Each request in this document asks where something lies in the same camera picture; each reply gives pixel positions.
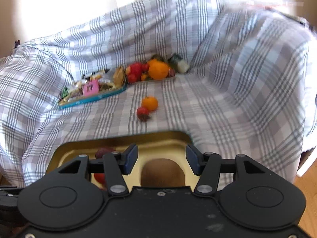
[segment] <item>wooden floor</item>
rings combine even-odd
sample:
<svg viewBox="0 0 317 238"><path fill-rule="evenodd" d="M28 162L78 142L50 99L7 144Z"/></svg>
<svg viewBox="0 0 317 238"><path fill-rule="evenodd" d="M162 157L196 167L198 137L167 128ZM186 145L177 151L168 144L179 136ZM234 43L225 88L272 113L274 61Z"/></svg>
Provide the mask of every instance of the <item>wooden floor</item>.
<svg viewBox="0 0 317 238"><path fill-rule="evenodd" d="M317 238L317 160L302 177L296 176L294 184L306 197L306 210L299 226Z"/></svg>

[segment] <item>gold tray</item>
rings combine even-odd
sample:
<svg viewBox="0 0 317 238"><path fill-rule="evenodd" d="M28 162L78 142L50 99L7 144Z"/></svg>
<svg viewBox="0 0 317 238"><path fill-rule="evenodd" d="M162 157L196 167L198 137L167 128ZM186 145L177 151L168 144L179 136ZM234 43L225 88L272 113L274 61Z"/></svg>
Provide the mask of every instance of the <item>gold tray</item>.
<svg viewBox="0 0 317 238"><path fill-rule="evenodd" d="M131 143L136 143L138 146L138 159L131 174L123 176L129 190L131 190L133 186L140 186L143 166L148 161L158 158L166 158L176 162L184 172L186 186L190 186L191 189L194 190L199 177L193 174L185 156L186 145L192 143L192 141L187 134L179 131L68 142L57 148L46 172L48 173L60 167L62 164L81 154L86 154L90 159L94 159L97 150L103 146L109 146L116 151L123 152ZM101 187L93 175L91 182Z"/></svg>

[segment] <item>tray of fruit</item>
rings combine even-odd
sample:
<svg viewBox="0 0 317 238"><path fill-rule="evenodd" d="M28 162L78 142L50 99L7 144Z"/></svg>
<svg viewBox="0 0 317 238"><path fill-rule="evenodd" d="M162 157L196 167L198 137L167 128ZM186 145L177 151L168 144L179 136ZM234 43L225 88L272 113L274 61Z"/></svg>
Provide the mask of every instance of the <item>tray of fruit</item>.
<svg viewBox="0 0 317 238"><path fill-rule="evenodd" d="M175 79L176 73L185 73L189 65L179 55L173 54L165 60L160 55L154 55L146 63L135 62L126 68L129 84Z"/></svg>

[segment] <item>pink package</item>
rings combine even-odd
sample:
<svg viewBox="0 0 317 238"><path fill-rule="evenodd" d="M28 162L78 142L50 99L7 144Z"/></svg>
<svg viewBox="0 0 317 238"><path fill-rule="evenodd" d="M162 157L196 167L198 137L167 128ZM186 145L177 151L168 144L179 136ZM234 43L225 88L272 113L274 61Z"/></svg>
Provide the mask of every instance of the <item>pink package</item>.
<svg viewBox="0 0 317 238"><path fill-rule="evenodd" d="M82 93L85 97L95 95L99 92L98 80L87 82L82 87Z"/></svg>

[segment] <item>plaid blanket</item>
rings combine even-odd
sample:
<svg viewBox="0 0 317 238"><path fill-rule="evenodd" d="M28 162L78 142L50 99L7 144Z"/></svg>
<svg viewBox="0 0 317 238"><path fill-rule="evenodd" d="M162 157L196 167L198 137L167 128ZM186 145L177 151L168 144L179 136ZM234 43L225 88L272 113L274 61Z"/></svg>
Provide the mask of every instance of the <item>plaid blanket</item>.
<svg viewBox="0 0 317 238"><path fill-rule="evenodd" d="M0 59L4 176L31 184L69 141L181 130L201 152L244 153L292 181L304 137L316 136L317 41L278 14L224 10L222 1L139 0ZM60 90L83 73L174 52L191 66L175 81L57 107ZM144 123L135 112L146 95L159 109ZM219 187L230 181L221 176Z"/></svg>

